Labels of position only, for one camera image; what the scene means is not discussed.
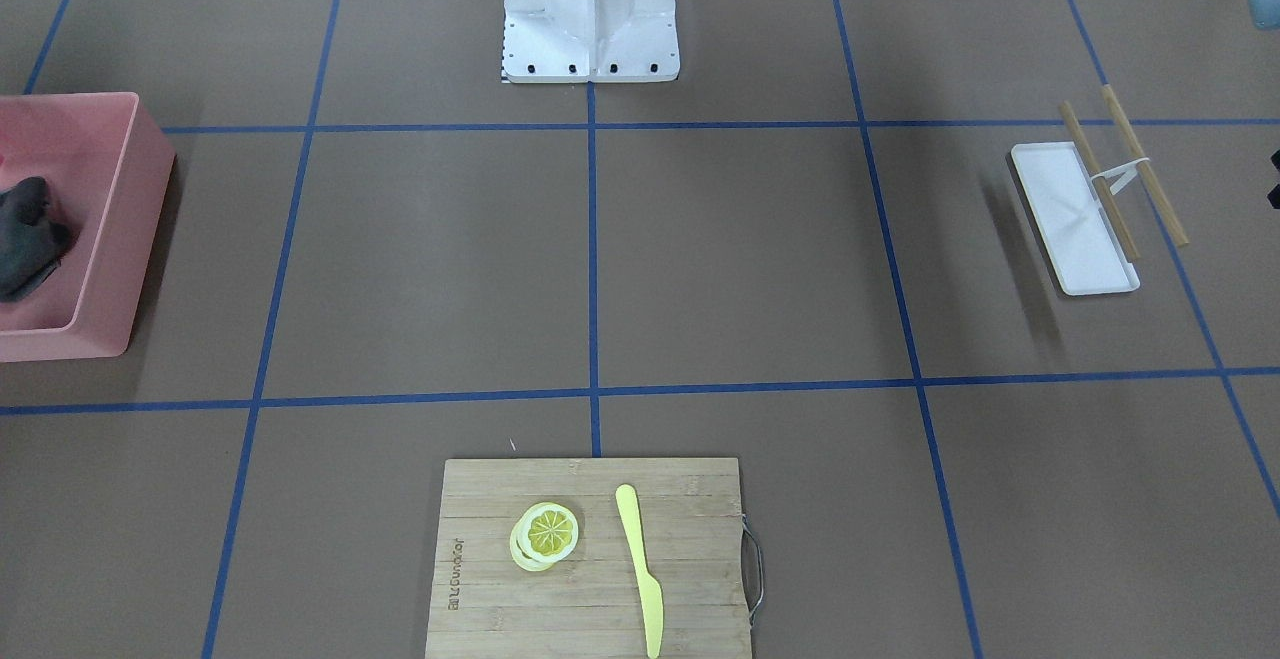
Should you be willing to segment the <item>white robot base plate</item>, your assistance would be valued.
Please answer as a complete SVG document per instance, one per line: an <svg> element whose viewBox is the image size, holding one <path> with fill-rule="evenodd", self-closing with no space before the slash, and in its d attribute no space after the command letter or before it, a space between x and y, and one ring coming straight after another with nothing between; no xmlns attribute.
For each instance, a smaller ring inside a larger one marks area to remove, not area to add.
<svg viewBox="0 0 1280 659"><path fill-rule="evenodd" d="M500 75L512 84L671 82L676 0L504 0Z"/></svg>

